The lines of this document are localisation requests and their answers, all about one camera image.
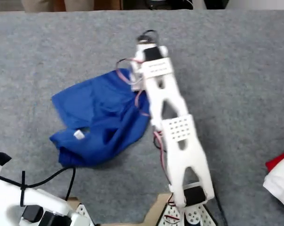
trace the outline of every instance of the clothing tag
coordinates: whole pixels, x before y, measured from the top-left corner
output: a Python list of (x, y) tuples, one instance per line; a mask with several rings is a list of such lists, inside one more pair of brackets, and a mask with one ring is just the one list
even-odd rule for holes
[(77, 130), (74, 133), (74, 136), (76, 137), (77, 140), (81, 140), (81, 139), (85, 138), (85, 135), (80, 130)]

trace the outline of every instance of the hole pattern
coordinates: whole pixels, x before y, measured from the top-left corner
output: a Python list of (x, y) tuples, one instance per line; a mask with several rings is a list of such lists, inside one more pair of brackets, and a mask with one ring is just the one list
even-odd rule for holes
[(168, 130), (172, 135), (172, 139), (175, 141), (185, 140), (191, 134), (190, 128), (192, 128), (191, 117), (181, 116), (173, 119), (168, 119)]

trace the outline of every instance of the blue fabric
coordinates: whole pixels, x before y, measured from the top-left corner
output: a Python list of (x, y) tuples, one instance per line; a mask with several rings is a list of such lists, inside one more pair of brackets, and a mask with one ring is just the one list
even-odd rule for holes
[[(121, 72), (129, 76), (127, 69)], [(59, 162), (63, 166), (95, 166), (141, 138), (149, 119), (134, 105), (136, 95), (116, 71), (54, 95), (52, 102), (67, 126), (50, 137), (60, 151)], [(141, 111), (149, 113), (145, 92), (139, 104)], [(82, 129), (83, 139), (74, 136), (78, 129)]]

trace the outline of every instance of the white robotic arm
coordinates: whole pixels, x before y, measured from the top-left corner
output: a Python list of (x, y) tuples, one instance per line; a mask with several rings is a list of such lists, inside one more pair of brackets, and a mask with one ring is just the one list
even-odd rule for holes
[[(174, 194), (175, 205), (179, 208), (196, 203), (187, 203), (183, 180), (186, 168), (191, 168), (198, 176), (206, 203), (214, 198), (214, 190), (204, 150), (197, 138), (193, 117), (189, 114), (174, 76), (174, 69), (165, 46), (157, 46), (156, 41), (145, 33), (138, 38), (137, 52), (131, 61), (132, 90), (144, 89), (150, 102), (151, 124), (164, 136), (167, 150), (167, 172), (170, 191)], [(167, 102), (177, 113), (176, 118), (163, 119), (162, 110)]]

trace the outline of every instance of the white robot part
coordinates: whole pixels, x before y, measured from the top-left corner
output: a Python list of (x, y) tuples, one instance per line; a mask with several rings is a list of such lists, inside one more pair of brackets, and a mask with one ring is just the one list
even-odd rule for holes
[[(38, 226), (38, 223), (26, 222), (14, 218), (12, 209), (20, 205), (19, 187), (0, 180), (0, 225), (1, 226)], [(80, 216), (65, 201), (43, 190), (27, 188), (24, 192), (24, 205), (38, 205), (59, 216), (69, 216), (72, 226), (90, 226), (90, 220)]]
[[(132, 84), (134, 84), (131, 86), (132, 91), (144, 90), (144, 84), (142, 81), (136, 84), (136, 82), (142, 77), (142, 73), (139, 72), (141, 70), (141, 67), (138, 62), (143, 62), (145, 60), (143, 50), (153, 47), (156, 47), (156, 44), (150, 43), (150, 44), (137, 45), (137, 52), (134, 57), (135, 61), (131, 61), (130, 63), (131, 64), (130, 81)], [(164, 57), (168, 56), (168, 49), (165, 46), (160, 46), (160, 52)]]
[[(155, 44), (138, 44), (135, 59), (141, 63), (135, 65), (132, 76), (142, 75), (143, 89), (150, 103), (151, 124), (156, 131), (162, 131), (167, 150), (167, 172), (170, 190), (174, 194), (174, 203), (178, 208), (186, 206), (183, 180), (186, 168), (194, 170), (200, 186), (205, 193), (205, 202), (214, 198), (214, 190), (206, 155), (198, 140), (193, 117), (189, 114), (184, 98), (181, 96), (174, 76), (174, 69), (168, 50), (165, 46), (158, 47), (161, 57), (147, 60), (146, 50), (155, 52)], [(177, 113), (173, 119), (162, 118), (164, 102), (167, 102)]]

